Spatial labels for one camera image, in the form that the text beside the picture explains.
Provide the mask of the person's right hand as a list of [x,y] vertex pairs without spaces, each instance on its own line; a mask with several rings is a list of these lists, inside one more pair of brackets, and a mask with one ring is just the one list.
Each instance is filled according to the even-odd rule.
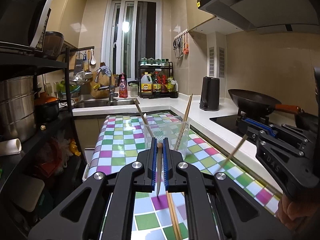
[[312,221],[319,209],[316,202],[294,202],[285,194],[281,197],[276,217],[289,230],[301,232]]

